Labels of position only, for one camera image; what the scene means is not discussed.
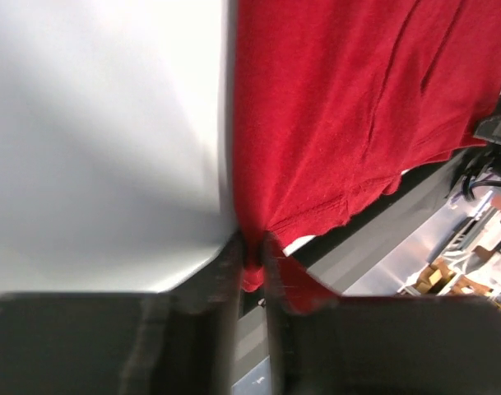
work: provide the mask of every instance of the white surface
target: white surface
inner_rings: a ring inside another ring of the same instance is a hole
[[[483,267],[467,276],[473,281],[501,291],[501,255],[494,254]]]
[[[501,242],[501,211],[495,213],[485,225],[480,235],[470,244],[467,251],[474,251],[476,246],[480,246],[488,251],[493,251],[497,244]]]
[[[228,2],[0,1],[0,291],[164,290],[228,239]]]
[[[283,249],[283,253],[288,257],[289,255],[291,255],[292,253],[294,253],[295,251],[297,251],[298,249],[300,249],[301,247],[306,245],[314,237],[316,237],[316,236],[308,235],[308,236],[299,237],[298,239],[294,240],[292,243],[287,245]]]

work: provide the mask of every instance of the red shirt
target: red shirt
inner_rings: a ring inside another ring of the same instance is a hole
[[[501,0],[241,0],[234,201],[262,283],[282,246],[344,225],[400,173],[446,160],[501,87]]]

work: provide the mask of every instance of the red fabric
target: red fabric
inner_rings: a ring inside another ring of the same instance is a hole
[[[275,242],[271,242],[271,254],[276,257],[282,299],[293,313],[310,314],[325,304],[340,299],[338,294],[310,276],[298,261],[283,255],[281,247]]]
[[[262,283],[282,246],[344,225],[400,173],[446,160],[501,87],[501,0],[240,0],[234,200]]]

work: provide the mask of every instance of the black cable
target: black cable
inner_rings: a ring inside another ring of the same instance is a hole
[[[478,187],[497,187],[497,188],[501,188],[501,181],[492,180],[492,179],[485,179],[485,180],[482,180],[482,181],[475,181],[469,187],[469,192],[470,192],[471,200],[475,200],[475,195],[473,194],[473,188],[478,188]]]
[[[493,150],[486,147],[482,151],[478,151],[466,164],[466,169],[462,175],[461,193],[468,202],[475,201],[472,185],[476,179],[479,179],[489,169],[493,163],[493,158]]]

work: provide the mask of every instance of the black plastic part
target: black plastic part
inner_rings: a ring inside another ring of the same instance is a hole
[[[272,393],[501,395],[501,314],[486,300],[347,298],[306,272],[285,279],[296,262],[273,236],[263,258]]]
[[[501,145],[501,97],[495,111],[477,125],[475,137]]]
[[[0,298],[0,395],[229,394],[243,242],[165,294]]]

